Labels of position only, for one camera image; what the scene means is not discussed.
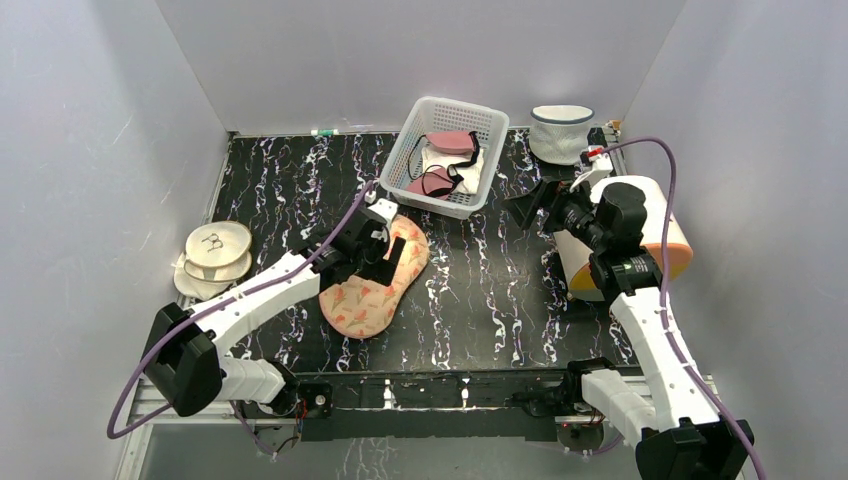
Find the white cup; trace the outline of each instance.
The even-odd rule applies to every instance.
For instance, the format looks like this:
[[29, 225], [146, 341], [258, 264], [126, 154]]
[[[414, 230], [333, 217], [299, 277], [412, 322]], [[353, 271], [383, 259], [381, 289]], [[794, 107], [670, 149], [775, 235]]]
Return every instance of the white cup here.
[[576, 165], [580, 152], [589, 146], [591, 108], [577, 105], [548, 105], [531, 112], [530, 150], [539, 160], [556, 165]]

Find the white basket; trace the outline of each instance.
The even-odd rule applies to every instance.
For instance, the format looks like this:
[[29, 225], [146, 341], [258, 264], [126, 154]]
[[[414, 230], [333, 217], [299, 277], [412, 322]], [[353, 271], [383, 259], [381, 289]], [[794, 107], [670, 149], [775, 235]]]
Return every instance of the white basket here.
[[[402, 205], [465, 220], [486, 204], [508, 127], [509, 117], [491, 108], [447, 98], [420, 98], [412, 107], [412, 112], [392, 147], [389, 159], [380, 174], [380, 186]], [[419, 142], [418, 152], [412, 151], [418, 138], [431, 132], [456, 130], [476, 131], [480, 147], [485, 149], [485, 163], [480, 172], [477, 193], [468, 195], [454, 192], [448, 198], [439, 200], [407, 191], [406, 187], [412, 183], [412, 179], [407, 172], [406, 159], [409, 158], [413, 175], [418, 176], [421, 173], [420, 150], [424, 147], [424, 142]]]

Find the black table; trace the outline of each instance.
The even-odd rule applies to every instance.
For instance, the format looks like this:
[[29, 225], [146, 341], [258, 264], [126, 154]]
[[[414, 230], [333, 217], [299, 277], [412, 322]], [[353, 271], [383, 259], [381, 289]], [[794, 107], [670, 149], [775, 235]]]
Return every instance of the black table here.
[[[396, 134], [234, 138], [213, 220], [253, 232], [254, 266], [269, 267], [300, 230], [332, 227], [358, 184], [376, 179]], [[486, 206], [459, 221], [401, 207], [430, 240], [430, 263], [406, 292], [383, 333], [353, 340], [337, 333], [313, 298], [243, 339], [236, 356], [276, 358], [296, 373], [563, 367], [605, 356], [635, 362], [604, 304], [566, 301], [552, 236], [522, 231], [501, 209], [542, 175], [527, 132], [511, 130]]]

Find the insole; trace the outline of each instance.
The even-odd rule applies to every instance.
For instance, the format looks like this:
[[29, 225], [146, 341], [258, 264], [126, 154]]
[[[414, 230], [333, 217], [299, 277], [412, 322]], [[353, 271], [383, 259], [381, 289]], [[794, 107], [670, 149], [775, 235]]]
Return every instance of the insole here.
[[389, 246], [389, 252], [395, 238], [406, 239], [391, 285], [380, 285], [353, 275], [318, 296], [324, 317], [346, 337], [368, 338], [385, 330], [395, 315], [401, 297], [427, 266], [430, 258], [427, 236], [415, 222], [396, 216], [390, 236], [392, 245]]

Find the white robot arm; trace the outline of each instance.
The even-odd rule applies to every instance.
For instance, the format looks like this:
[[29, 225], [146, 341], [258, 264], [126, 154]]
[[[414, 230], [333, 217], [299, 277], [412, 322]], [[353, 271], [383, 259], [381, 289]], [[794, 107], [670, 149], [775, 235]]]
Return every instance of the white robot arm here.
[[170, 304], [157, 313], [145, 353], [176, 325], [192, 316], [202, 316], [169, 342], [144, 370], [177, 414], [193, 415], [216, 400], [254, 401], [278, 413], [291, 410], [298, 401], [296, 379], [284, 366], [266, 360], [237, 359], [227, 352], [279, 312], [354, 273], [391, 284], [405, 245], [404, 239], [396, 239], [389, 259], [383, 259], [390, 245], [387, 226], [397, 213], [397, 204], [385, 199], [375, 202], [373, 196], [370, 200], [373, 204], [354, 213], [344, 233], [312, 266], [302, 268], [296, 275], [291, 273], [318, 249], [322, 238], [318, 234], [309, 236], [277, 263], [220, 297], [188, 311]]
[[[567, 230], [592, 250], [592, 279], [633, 345], [653, 405], [602, 358], [570, 362], [557, 398], [603, 413], [636, 448], [643, 478], [691, 478], [699, 472], [733, 478], [747, 453], [728, 419], [695, 383], [693, 376], [700, 375], [695, 362], [670, 308], [661, 306], [662, 273], [641, 246], [645, 195], [635, 186], [612, 183], [595, 206], [591, 180], [543, 177], [533, 191], [505, 200], [504, 207], [524, 229], [546, 210], [545, 231]], [[738, 426], [753, 443], [747, 422]]]

